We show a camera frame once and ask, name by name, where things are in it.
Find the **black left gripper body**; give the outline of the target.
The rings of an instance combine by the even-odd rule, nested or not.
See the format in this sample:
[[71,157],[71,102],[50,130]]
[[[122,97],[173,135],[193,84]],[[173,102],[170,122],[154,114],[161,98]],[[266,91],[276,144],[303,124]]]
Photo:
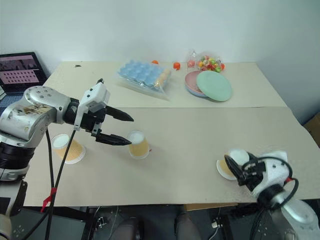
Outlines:
[[105,120],[106,113],[106,107],[103,107],[96,112],[89,110],[88,113],[83,114],[80,127],[86,132],[91,133],[93,137],[105,137],[106,134],[102,133],[101,126]]

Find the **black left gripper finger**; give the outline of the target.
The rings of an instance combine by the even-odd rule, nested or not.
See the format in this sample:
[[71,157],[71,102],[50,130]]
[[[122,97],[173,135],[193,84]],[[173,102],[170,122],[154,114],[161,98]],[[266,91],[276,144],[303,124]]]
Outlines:
[[126,112],[123,112],[119,109],[113,108],[111,106],[106,106],[104,109],[106,115],[112,116],[114,119],[125,121],[125,122],[133,122],[134,119]]
[[114,135],[114,134],[104,134],[104,133],[99,133],[95,137],[95,141],[98,143],[102,144],[107,144],[111,146],[126,146],[126,145],[131,145],[132,142],[129,141],[128,139]]

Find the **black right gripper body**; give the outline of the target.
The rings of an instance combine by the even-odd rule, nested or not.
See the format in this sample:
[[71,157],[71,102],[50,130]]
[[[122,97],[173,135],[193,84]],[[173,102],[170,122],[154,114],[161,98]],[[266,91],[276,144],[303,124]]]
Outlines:
[[266,172],[266,164],[258,158],[257,162],[246,162],[242,169],[244,170],[244,181],[238,181],[239,186],[246,186],[251,192],[262,182]]

